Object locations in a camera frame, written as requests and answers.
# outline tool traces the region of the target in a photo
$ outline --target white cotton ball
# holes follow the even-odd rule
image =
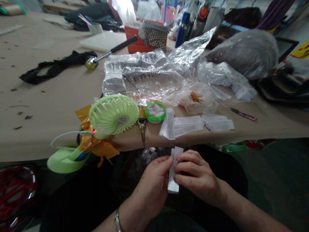
[[[148,108],[147,108],[148,113],[153,116],[153,117],[161,117],[164,114],[164,108],[160,105],[155,104],[152,102]]]

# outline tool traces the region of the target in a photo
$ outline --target silver bracelet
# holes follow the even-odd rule
[[[120,222],[119,222],[119,208],[116,210],[115,222],[116,222],[117,231],[123,232],[120,226]]]

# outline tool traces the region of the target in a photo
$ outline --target floor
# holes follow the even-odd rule
[[[249,200],[291,230],[300,232],[309,231],[308,142],[309,139],[282,139],[261,151],[229,153],[245,170]],[[45,173],[48,184],[44,188],[48,193],[71,178]]]

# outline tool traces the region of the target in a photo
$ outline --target red box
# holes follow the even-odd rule
[[[159,23],[159,22],[154,22],[154,21],[150,21],[150,22],[163,25],[163,23]],[[130,54],[136,53],[136,52],[141,52],[141,53],[142,52],[151,52],[155,49],[153,46],[146,46],[144,44],[144,42],[142,41],[142,39],[138,35],[138,28],[132,28],[132,27],[125,26],[125,32],[126,32],[126,38],[127,39],[130,39],[134,35],[137,35],[137,37],[138,37],[138,41],[136,41],[135,43],[128,46],[128,51],[129,51]]]

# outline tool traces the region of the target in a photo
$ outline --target table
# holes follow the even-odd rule
[[[0,28],[24,25],[23,28],[0,36],[1,57],[5,58],[0,59],[0,162],[50,157],[55,152],[50,147],[53,138],[65,132],[80,130],[80,121],[74,111],[93,103],[94,98],[101,95],[104,62],[100,62],[93,72],[89,72],[84,66],[68,68],[57,77],[38,85],[26,84],[18,78],[35,68],[39,62],[68,56],[73,50],[88,51],[80,47],[79,40],[90,36],[89,32],[63,29],[43,21],[46,16],[51,15],[29,12],[27,15],[1,17],[0,20]],[[42,41],[50,40],[54,40],[50,48],[32,48]],[[29,107],[10,108],[12,105]],[[235,130],[211,133],[204,127],[203,131],[167,140],[158,136],[160,124],[147,123],[145,145],[172,147],[175,144],[215,143],[219,146],[246,139],[309,137],[309,117],[306,112],[273,106],[260,97],[256,97],[253,102],[237,103],[233,107],[257,117],[258,121],[250,121],[232,113],[227,107],[219,106],[217,114],[232,119]],[[189,116],[179,107],[174,107],[174,110],[177,117]],[[27,115],[33,117],[25,120]],[[137,124],[129,131],[110,136],[109,140],[120,151],[143,147]],[[64,137],[58,145],[76,146],[76,136]]]

